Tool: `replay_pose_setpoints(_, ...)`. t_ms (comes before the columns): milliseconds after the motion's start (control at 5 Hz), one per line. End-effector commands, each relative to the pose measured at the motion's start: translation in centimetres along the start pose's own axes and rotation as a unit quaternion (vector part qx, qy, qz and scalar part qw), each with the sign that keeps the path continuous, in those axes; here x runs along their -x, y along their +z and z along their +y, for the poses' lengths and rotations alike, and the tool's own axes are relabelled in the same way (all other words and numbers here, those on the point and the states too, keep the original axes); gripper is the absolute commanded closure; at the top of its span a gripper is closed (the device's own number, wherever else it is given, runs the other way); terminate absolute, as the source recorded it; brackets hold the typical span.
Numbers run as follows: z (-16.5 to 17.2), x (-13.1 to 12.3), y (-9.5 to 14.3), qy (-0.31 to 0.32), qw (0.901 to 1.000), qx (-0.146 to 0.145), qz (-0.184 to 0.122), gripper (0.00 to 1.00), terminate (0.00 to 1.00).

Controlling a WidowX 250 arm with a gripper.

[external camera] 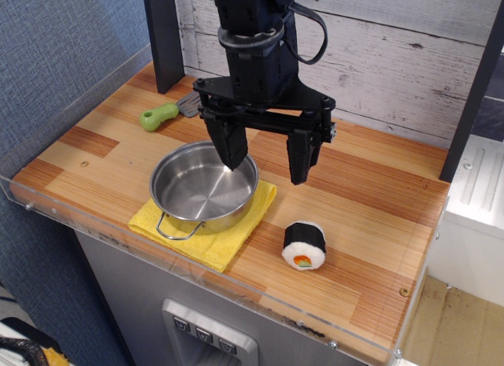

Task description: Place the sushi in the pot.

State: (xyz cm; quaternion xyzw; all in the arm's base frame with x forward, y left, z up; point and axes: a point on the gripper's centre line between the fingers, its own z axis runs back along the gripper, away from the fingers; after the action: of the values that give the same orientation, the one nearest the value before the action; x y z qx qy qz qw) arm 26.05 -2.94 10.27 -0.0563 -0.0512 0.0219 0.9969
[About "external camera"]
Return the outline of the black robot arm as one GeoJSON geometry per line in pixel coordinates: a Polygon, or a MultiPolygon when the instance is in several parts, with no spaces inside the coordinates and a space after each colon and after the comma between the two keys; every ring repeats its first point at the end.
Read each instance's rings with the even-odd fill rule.
{"type": "Polygon", "coordinates": [[[291,182],[308,179],[323,143],[335,137],[335,100],[307,87],[299,64],[317,63],[327,49],[306,60],[298,53],[295,17],[325,26],[296,0],[214,0],[220,18],[218,40],[229,76],[198,79],[199,111],[222,162],[239,167],[248,154],[248,128],[287,136],[291,182]]]}

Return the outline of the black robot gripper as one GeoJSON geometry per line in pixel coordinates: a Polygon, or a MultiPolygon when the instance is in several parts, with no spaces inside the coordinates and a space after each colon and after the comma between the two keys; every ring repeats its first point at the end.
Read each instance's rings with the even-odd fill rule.
{"type": "Polygon", "coordinates": [[[248,154],[246,128],[287,135],[291,182],[305,183],[322,142],[335,137],[335,100],[298,77],[296,49],[270,44],[223,44],[229,76],[197,79],[200,112],[221,161],[231,170],[248,154]]]}

